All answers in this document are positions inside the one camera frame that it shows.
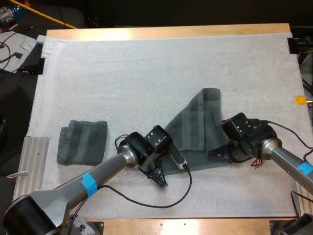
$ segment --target gray towel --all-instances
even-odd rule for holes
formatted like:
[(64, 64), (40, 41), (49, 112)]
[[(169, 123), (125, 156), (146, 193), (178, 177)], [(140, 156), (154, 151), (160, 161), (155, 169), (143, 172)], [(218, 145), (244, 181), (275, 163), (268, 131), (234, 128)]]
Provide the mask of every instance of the gray towel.
[[(228, 164), (208, 155), (209, 150), (227, 143), (221, 129), (221, 120), (220, 90), (204, 88), (165, 127), (191, 171)], [(162, 168), (165, 175), (181, 172), (168, 156), (163, 158)]]
[(107, 132), (106, 121), (70, 121), (60, 132), (57, 162), (63, 165), (102, 163)]

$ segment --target wooden board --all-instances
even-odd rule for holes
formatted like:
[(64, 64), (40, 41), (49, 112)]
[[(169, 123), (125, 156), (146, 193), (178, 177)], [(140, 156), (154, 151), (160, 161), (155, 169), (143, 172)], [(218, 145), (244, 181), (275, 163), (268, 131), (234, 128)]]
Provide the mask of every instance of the wooden board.
[(104, 235), (269, 235), (268, 218), (117, 219), (104, 224)]
[(147, 28), (93, 28), (48, 30), (47, 36), (63, 40), (117, 41), (290, 32), (287, 23), (234, 24)]
[[(61, 40), (118, 41), (290, 32), (287, 23), (204, 25), (147, 28), (48, 30)], [(105, 235), (269, 235), (269, 221), (277, 218), (118, 219), (104, 222)]]

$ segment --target cloth fold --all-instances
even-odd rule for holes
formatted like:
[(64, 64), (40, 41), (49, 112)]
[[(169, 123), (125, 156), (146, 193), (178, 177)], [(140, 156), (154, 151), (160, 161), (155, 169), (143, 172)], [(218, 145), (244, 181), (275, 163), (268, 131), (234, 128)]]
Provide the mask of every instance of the cloth fold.
[[(221, 129), (221, 93), (204, 88), (165, 127), (185, 157), (191, 171), (227, 165), (208, 152), (227, 143)], [(181, 173), (171, 157), (162, 160), (165, 175)]]
[(70, 121), (68, 127), (60, 131), (57, 162), (63, 165), (102, 163), (107, 132), (106, 121)]

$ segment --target black cable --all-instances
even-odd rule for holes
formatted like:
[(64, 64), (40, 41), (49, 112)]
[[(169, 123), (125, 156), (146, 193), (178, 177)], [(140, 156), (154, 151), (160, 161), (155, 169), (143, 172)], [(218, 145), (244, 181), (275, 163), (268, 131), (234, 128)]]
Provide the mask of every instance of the black cable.
[(59, 12), (60, 12), (60, 16), (61, 16), (62, 22), (63, 22), (63, 24), (64, 24), (64, 28), (67, 28), (67, 26), (65, 25), (64, 18), (63, 18), (61, 6), (60, 6), (60, 1), (58, 1), (58, 7), (59, 7)]
[(4, 70), (7, 65), (10, 63), (10, 60), (11, 60), (11, 49), (10, 47), (5, 43), (6, 40), (8, 40), (8, 38), (6, 38), (3, 42), (1, 42), (1, 45), (0, 45), (0, 48), (2, 45), (5, 45), (7, 48), (8, 48), (8, 51), (9, 51), (9, 59), (8, 59), (8, 62), (6, 62), (5, 66), (2, 68), (2, 70)]
[(309, 151), (309, 152), (307, 152), (306, 154), (303, 155), (303, 160), (308, 163), (307, 156), (310, 155), (311, 153), (313, 153), (313, 147), (309, 147), (309, 146), (300, 138), (300, 136), (299, 136), (295, 131), (293, 131), (293, 130), (291, 130), (291, 129), (289, 129), (289, 128), (287, 128), (287, 127), (281, 125), (281, 124), (278, 124), (278, 123), (276, 123), (276, 122), (273, 122), (273, 121), (268, 121), (268, 120), (267, 120), (267, 121), (265, 121), (265, 122), (266, 122), (266, 123), (274, 124), (274, 125), (279, 126), (279, 127), (283, 128), (283, 129), (285, 129), (285, 130), (287, 130), (287, 131), (290, 131), (291, 133), (293, 133), (293, 134), (297, 137), (297, 139), (298, 139), (306, 148), (311, 149), (311, 151)]
[[(149, 204), (145, 204), (145, 203), (141, 203), (141, 202), (138, 202), (138, 201), (135, 201), (127, 196), (125, 196), (124, 194), (122, 194), (121, 192), (119, 192), (118, 190), (116, 190), (115, 188), (109, 186), (109, 185), (101, 185), (98, 187), (98, 190), (102, 189), (102, 188), (108, 188), (110, 190), (112, 190), (113, 192), (117, 193), (118, 195), (122, 196), (123, 198), (125, 198), (127, 201), (130, 201), (132, 203), (135, 203), (137, 205), (140, 205), (140, 206), (143, 206), (143, 207), (150, 207), (150, 208), (159, 208), (159, 209), (165, 209), (165, 208), (170, 208), (170, 207), (173, 207), (175, 205), (177, 205), (178, 203), (180, 203), (182, 200), (185, 199), (185, 197), (188, 195), (189, 191), (190, 191), (190, 188), (191, 188), (191, 185), (192, 185), (192, 177), (191, 177), (191, 173), (190, 173), (190, 169), (189, 167), (184, 164), (183, 165), (184, 167), (184, 170), (188, 173), (189, 175), (189, 179), (190, 179), (190, 183), (189, 183), (189, 187), (186, 191), (186, 193), (184, 194), (184, 196), (182, 196), (177, 202), (175, 203), (172, 203), (168, 206), (155, 206), (155, 205), (149, 205)], [(69, 229), (68, 229), (68, 235), (70, 235), (71, 231), (72, 231), (72, 227), (73, 227), (73, 224), (74, 224), (74, 220), (75, 220), (75, 217), (77, 216), (79, 210), (82, 208), (83, 204), (88, 200), (88, 198), (85, 198), (84, 201), (81, 202), (81, 204), (79, 205), (79, 207), (76, 209), (75, 213), (74, 213), (74, 216), (71, 220), (71, 223), (69, 225)]]
[[(7, 37), (3, 42), (1, 42), (1, 44), (0, 44), (0, 47), (2, 46), (2, 44), (5, 44), (5, 42), (10, 38), (10, 37), (12, 37), (13, 35), (15, 35), (15, 34), (17, 34), (17, 33), (22, 33), (22, 32), (24, 32), (24, 31), (28, 31), (28, 30), (31, 30), (33, 27), (31, 26), (31, 27), (29, 27), (29, 28), (26, 28), (26, 29), (24, 29), (24, 30), (21, 30), (20, 32), (14, 32), (14, 33), (12, 33), (9, 37)], [(10, 50), (10, 48), (8, 47), (8, 49), (9, 49), (9, 59), (8, 59), (8, 62), (5, 64), (5, 66), (2, 68), (3, 70), (7, 67), (7, 65), (10, 63), (10, 60), (11, 60), (11, 50)]]
[(299, 196), (299, 197), (302, 197), (302, 198), (304, 198), (304, 199), (306, 199), (306, 200), (308, 200), (309, 202), (312, 202), (312, 203), (313, 203), (313, 200), (310, 199), (310, 198), (308, 198), (308, 197), (306, 197), (306, 196), (303, 196), (303, 195), (300, 194), (300, 193), (297, 193), (296, 191), (291, 191), (291, 192), (290, 192), (294, 211), (295, 211), (297, 217), (300, 218), (300, 214), (299, 214), (299, 212), (298, 212), (298, 210), (297, 210), (297, 206), (295, 205), (295, 201), (294, 201), (293, 194), (295, 194), (295, 195), (297, 195), (297, 196)]
[(309, 147), (309, 146), (300, 138), (300, 136), (299, 136), (297, 133), (295, 133), (295, 131), (293, 131), (293, 130), (291, 130), (291, 129), (289, 129), (289, 128), (287, 128), (287, 127), (281, 125), (281, 124), (278, 124), (278, 123), (276, 123), (276, 122), (273, 122), (273, 121), (267, 121), (267, 122), (268, 122), (268, 123), (271, 123), (271, 124), (274, 124), (274, 125), (276, 125), (276, 126), (279, 126), (279, 127), (283, 128), (283, 129), (285, 129), (285, 130), (287, 130), (287, 131), (290, 131), (291, 133), (293, 133), (293, 134), (298, 138), (298, 140), (300, 140), (300, 142), (301, 142), (306, 148), (308, 148), (308, 149), (313, 149), (313, 147)]
[(67, 233), (68, 235), (70, 235), (70, 233), (72, 232), (74, 220), (75, 220), (75, 218), (76, 218), (76, 216), (77, 216), (79, 210), (82, 208), (82, 206), (84, 205), (84, 203), (85, 203), (87, 200), (88, 200), (88, 198), (86, 197), (86, 198), (81, 202), (81, 204), (78, 206), (78, 208), (76, 209), (76, 211), (75, 211), (75, 213), (74, 213), (74, 215), (73, 215), (73, 218), (72, 218), (72, 220), (71, 220), (71, 222), (70, 222), (69, 228), (68, 228), (68, 233)]

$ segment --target black mount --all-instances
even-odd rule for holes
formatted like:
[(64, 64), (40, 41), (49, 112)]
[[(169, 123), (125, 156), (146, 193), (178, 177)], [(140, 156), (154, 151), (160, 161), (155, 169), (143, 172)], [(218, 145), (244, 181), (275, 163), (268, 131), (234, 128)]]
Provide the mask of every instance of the black mount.
[(271, 220), (270, 235), (311, 235), (313, 231), (313, 216), (304, 214), (299, 219)]
[(145, 137), (138, 132), (131, 133), (119, 146), (125, 144), (135, 151), (140, 171), (162, 188), (167, 186), (167, 182), (163, 174), (161, 158), (171, 155), (180, 169), (180, 166), (185, 163), (184, 157), (170, 135), (159, 125), (155, 126)]

